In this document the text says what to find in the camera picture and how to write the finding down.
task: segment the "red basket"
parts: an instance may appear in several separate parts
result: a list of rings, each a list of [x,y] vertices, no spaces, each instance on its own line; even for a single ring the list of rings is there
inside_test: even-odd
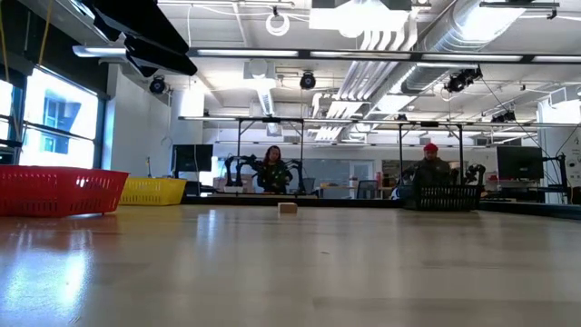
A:
[[[0,216],[65,217],[117,209],[128,173],[0,165]]]

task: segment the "long hair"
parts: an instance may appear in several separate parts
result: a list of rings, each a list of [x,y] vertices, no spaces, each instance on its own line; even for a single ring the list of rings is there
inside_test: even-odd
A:
[[[268,150],[266,150],[266,154],[264,155],[264,160],[263,160],[264,164],[267,164],[271,160],[269,157],[271,156],[272,150],[279,150],[278,162],[280,162],[282,160],[282,152],[281,152],[280,147],[273,145]]]

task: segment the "person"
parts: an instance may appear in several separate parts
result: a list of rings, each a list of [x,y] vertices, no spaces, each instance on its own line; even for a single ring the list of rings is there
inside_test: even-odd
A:
[[[286,185],[292,180],[292,174],[281,159],[281,149],[273,145],[264,155],[263,169],[258,174],[257,184],[265,193],[287,192]]]
[[[438,147],[433,143],[424,146],[424,159],[404,171],[404,175],[411,174],[414,174],[414,184],[442,185],[451,182],[450,165],[438,157]]]

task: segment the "yellow basket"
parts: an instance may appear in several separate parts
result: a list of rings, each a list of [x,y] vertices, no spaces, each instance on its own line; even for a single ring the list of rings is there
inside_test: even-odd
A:
[[[186,180],[129,177],[121,194],[121,205],[180,204]]]

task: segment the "dark jacket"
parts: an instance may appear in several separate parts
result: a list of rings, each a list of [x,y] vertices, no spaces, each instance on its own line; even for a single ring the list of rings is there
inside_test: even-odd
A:
[[[284,162],[276,164],[265,164],[264,168],[258,173],[257,184],[268,193],[283,193],[287,192],[286,178],[292,180],[292,173],[289,172]]]
[[[449,184],[450,165],[440,158],[428,161],[425,158],[404,171],[404,174],[414,174],[414,184],[442,185]]]

